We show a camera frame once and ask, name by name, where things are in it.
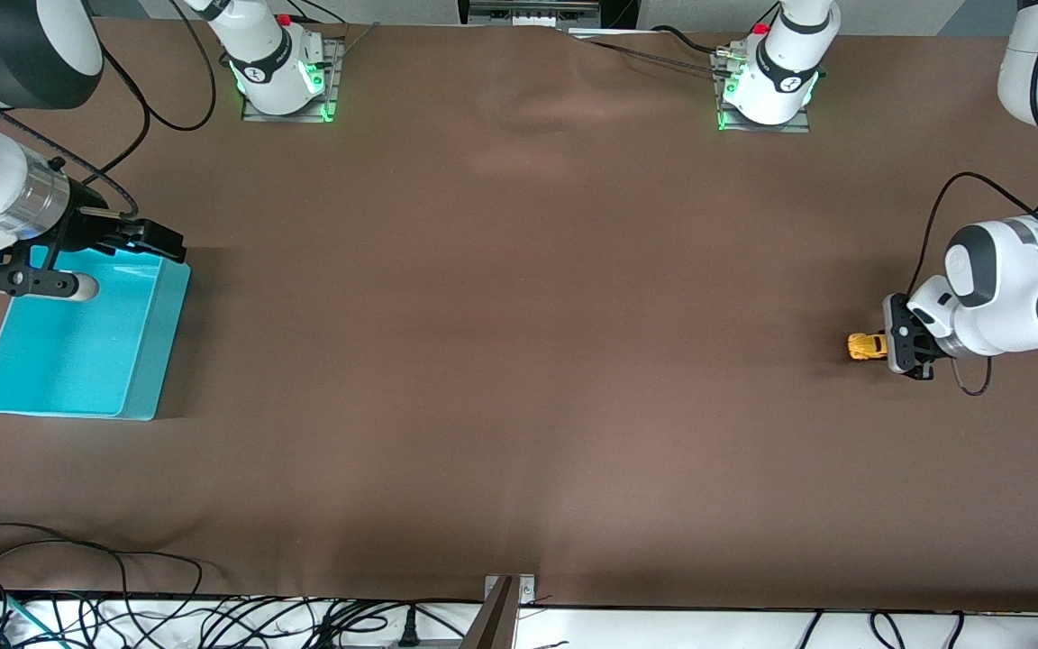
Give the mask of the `brown table cover sheet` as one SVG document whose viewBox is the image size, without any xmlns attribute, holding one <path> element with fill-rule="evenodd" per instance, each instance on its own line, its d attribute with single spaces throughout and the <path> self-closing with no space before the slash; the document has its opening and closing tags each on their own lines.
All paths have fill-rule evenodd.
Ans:
<svg viewBox="0 0 1038 649">
<path fill-rule="evenodd" d="M 1038 609 L 1038 351 L 858 364 L 948 177 L 1038 201 L 1005 38 L 843 38 L 807 134 L 547 29 L 347 29 L 337 118 L 153 129 L 191 267 L 158 415 L 0 415 L 15 523 L 220 594 Z M 0 297 L 0 321 L 7 301 Z"/>
</svg>

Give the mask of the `grey metal bracket plate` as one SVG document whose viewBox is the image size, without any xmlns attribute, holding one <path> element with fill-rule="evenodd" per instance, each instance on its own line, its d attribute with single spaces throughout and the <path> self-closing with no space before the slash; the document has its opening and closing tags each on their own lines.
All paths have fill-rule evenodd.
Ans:
<svg viewBox="0 0 1038 649">
<path fill-rule="evenodd" d="M 491 591 L 499 580 L 502 580 L 504 575 L 502 574 L 489 574 L 485 578 L 485 601 L 487 597 L 490 596 Z M 519 574 L 514 575 L 514 580 L 518 583 L 518 601 L 519 607 L 531 607 L 537 596 L 536 578 L 532 574 Z"/>
</svg>

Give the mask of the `grey power strip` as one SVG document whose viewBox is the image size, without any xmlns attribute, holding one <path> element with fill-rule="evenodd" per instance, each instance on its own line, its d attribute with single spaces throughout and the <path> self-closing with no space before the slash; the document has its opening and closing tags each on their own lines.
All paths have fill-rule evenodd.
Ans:
<svg viewBox="0 0 1038 649">
<path fill-rule="evenodd" d="M 456 0 L 462 24 L 476 26 L 549 26 L 598 29 L 600 0 Z"/>
</svg>

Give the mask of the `teal plastic bin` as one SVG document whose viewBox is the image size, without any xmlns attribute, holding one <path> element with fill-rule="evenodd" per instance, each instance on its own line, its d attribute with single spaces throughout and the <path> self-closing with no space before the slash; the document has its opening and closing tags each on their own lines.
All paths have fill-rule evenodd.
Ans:
<svg viewBox="0 0 1038 649">
<path fill-rule="evenodd" d="M 155 418 L 188 264 L 120 251 L 62 253 L 99 285 L 87 301 L 16 298 L 0 327 L 0 414 Z"/>
</svg>

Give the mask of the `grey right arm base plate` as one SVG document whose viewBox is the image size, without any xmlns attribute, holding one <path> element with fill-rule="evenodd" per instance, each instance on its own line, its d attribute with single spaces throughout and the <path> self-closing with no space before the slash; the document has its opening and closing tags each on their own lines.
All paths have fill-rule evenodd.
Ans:
<svg viewBox="0 0 1038 649">
<path fill-rule="evenodd" d="M 342 90 L 345 40 L 302 32 L 286 62 L 262 82 L 262 69 L 233 65 L 247 123 L 332 123 Z"/>
</svg>

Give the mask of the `grey left arm base plate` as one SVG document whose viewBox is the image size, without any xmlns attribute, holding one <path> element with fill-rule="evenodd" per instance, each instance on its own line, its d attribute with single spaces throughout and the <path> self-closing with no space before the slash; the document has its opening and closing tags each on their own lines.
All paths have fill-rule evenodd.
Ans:
<svg viewBox="0 0 1038 649">
<path fill-rule="evenodd" d="M 715 80 L 718 129 L 754 133 L 810 132 L 807 104 L 819 71 L 768 77 L 757 65 L 755 49 L 746 40 L 732 40 L 715 50 Z"/>
</svg>

